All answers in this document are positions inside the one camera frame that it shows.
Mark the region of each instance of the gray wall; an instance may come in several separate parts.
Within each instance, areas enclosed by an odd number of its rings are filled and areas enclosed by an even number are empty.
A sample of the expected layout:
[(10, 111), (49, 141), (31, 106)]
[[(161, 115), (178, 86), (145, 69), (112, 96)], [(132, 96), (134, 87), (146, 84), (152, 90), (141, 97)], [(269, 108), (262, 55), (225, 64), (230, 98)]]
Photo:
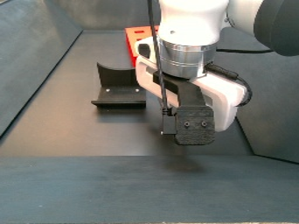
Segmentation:
[[(232, 28), (224, 29), (218, 47), (265, 48)], [(299, 162), (299, 57), (218, 52), (216, 63), (237, 72), (253, 90), (250, 103), (237, 112), (253, 152)]]
[(0, 4), (0, 136), (42, 84), (80, 27), (49, 0)]
[[(148, 25), (145, 0), (53, 0), (84, 30), (122, 30)], [(153, 18), (160, 21), (160, 8), (153, 1)]]

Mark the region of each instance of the silver cylindrical joint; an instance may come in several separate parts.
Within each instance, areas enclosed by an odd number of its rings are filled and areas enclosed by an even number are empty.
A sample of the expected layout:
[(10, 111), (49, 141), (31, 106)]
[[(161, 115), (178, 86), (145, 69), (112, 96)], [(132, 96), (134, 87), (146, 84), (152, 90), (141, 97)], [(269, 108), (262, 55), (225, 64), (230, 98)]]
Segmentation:
[(162, 71), (176, 77), (190, 79), (201, 74), (202, 67), (212, 62), (216, 44), (174, 45), (158, 39)]

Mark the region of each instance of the bin floor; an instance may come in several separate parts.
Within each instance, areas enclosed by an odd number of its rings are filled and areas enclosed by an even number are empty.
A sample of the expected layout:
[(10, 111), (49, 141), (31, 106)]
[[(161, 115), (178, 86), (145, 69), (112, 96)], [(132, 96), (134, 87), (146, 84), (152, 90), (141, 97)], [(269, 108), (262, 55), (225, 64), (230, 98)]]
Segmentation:
[(146, 93), (146, 108), (97, 110), (97, 62), (130, 68), (125, 34), (84, 31), (37, 95), (0, 142), (0, 157), (250, 155), (234, 122), (206, 146), (178, 146), (161, 136), (157, 98)]
[(238, 124), (208, 146), (160, 136), (145, 110), (97, 110), (97, 65), (125, 34), (85, 31), (0, 141), (0, 221), (299, 222), (299, 166), (252, 156)]

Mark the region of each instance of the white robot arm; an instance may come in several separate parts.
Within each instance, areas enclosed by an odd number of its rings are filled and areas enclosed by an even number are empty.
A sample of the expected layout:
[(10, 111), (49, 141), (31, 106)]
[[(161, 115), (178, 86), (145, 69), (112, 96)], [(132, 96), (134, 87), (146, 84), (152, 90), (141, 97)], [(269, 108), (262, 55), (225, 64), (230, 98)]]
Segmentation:
[[(178, 144), (208, 144), (213, 140), (212, 131), (225, 130), (233, 122), (248, 91), (244, 85), (218, 76), (233, 76), (233, 73), (212, 65), (220, 30), (232, 26), (253, 35), (278, 54), (297, 55), (299, 1), (158, 0), (158, 3), (158, 59), (168, 83), (168, 103), (177, 108), (172, 120), (174, 126), (168, 129), (169, 125), (165, 124), (162, 132), (174, 134)], [(140, 54), (136, 60), (136, 79), (141, 87), (162, 98), (158, 82), (154, 81), (157, 67), (153, 48), (152, 38), (140, 40), (134, 45)], [(184, 82), (197, 87), (193, 93), (188, 92), (190, 90)], [(188, 95), (192, 98), (198, 91), (193, 101), (186, 99)], [(200, 103), (196, 104), (201, 98), (212, 112)]]

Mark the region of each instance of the red object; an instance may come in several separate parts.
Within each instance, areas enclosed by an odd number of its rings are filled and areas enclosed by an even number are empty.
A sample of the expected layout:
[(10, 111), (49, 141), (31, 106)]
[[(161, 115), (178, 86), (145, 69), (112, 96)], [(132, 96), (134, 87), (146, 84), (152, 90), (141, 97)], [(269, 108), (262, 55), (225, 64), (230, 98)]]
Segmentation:
[(136, 66), (136, 50), (134, 44), (136, 41), (152, 37), (150, 26), (140, 26), (140, 27), (129, 27), (125, 28), (125, 42), (128, 47), (128, 52), (130, 56), (130, 61), (133, 67)]

